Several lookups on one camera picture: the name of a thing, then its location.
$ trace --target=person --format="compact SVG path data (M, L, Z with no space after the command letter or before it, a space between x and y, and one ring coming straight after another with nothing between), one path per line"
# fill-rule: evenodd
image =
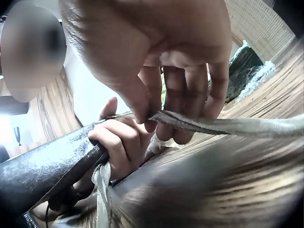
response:
M164 109L217 118L228 89L232 33L224 0L60 0L70 45L88 69L123 98L139 124ZM207 64L211 86L208 91ZM157 137L188 143L193 133L159 123Z
M98 119L115 115L116 109L117 98L111 97L102 107ZM88 133L89 139L98 140L108 150L112 180L138 169L152 136L153 133L147 132L143 124L123 117L97 124Z
M115 115L117 98L111 97L101 108L98 120ZM117 118L109 119L97 124L88 134L91 140L98 140L109 153L111 167L111 180L120 179L138 169L143 163L145 152L149 146L153 133L147 132L144 124L138 124L134 119ZM91 181L94 169L89 170L73 187L78 193L91 193L94 184ZM45 214L48 202L44 202L31 213L40 221L45 222ZM60 211L48 211L48 221L54 221L59 215L66 213L66 207L60 207Z

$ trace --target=white wall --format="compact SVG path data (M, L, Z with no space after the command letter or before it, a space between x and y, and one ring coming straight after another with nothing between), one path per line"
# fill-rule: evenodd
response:
M55 15L58 19L61 19L58 7L58 0L29 0L38 7L45 8Z
M110 97L118 99L117 114L129 110L117 93L93 77L69 46L64 68L73 93L75 114L84 126L96 121L100 108Z
M24 115L0 116L0 144L5 146L6 149L19 146L14 127L19 127L21 145L28 145L33 143L33 141L37 142L37 138L35 133L33 134L31 127L32 118L33 115L30 110Z

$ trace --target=finger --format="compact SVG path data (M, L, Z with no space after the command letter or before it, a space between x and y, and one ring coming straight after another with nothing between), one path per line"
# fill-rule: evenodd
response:
M104 127L96 127L89 131L88 137L91 140L98 140L109 153L109 162L112 164L111 178L122 178L131 172L130 162L121 139Z
M130 127L136 129L139 133L139 138L140 138L140 147L141 151L145 152L147 150L147 147L150 144L151 137L153 136L154 132L148 132L145 128L144 124L137 124L135 120L130 119L130 118L117 118L116 119L119 122L122 122L126 125L129 125Z
M139 132L133 127L114 119L105 121L102 126L121 139L131 169L132 171L136 170L144 158L144 151L140 147Z
M228 82L229 82L229 61L217 64L208 64L210 73L210 91L207 102L202 109L201 116L215 119L219 116L224 107Z
M206 64L185 68L187 89L182 114L186 117L199 117L207 99L208 73ZM193 132L188 130L174 130L173 139L178 144L188 143Z
M136 76L128 81L121 81L122 86L111 88L116 91L132 110L138 124L143 124L149 118L150 103L146 87Z
M101 120L107 116L115 115L117 110L117 97L111 97L107 100L106 104L100 109L98 114L98 120Z
M146 87L150 112L153 115L161 110L161 70L159 67L143 67L138 76ZM155 121L145 122L145 127L148 132L153 132L156 126L157 122Z
M186 88L185 71L176 67L163 67L166 84L164 110L180 113L184 105L184 90ZM173 137L174 128L169 124L159 123L156 128L157 137L168 141Z

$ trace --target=wooden panel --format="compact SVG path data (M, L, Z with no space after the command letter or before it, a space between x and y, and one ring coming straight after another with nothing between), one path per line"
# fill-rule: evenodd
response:
M81 127L64 70L30 102L40 142L46 143Z
M9 154L9 157L14 157L16 155L23 154L26 151L34 149L40 145L41 143L32 143L30 145L19 146L12 149L7 149L7 153Z

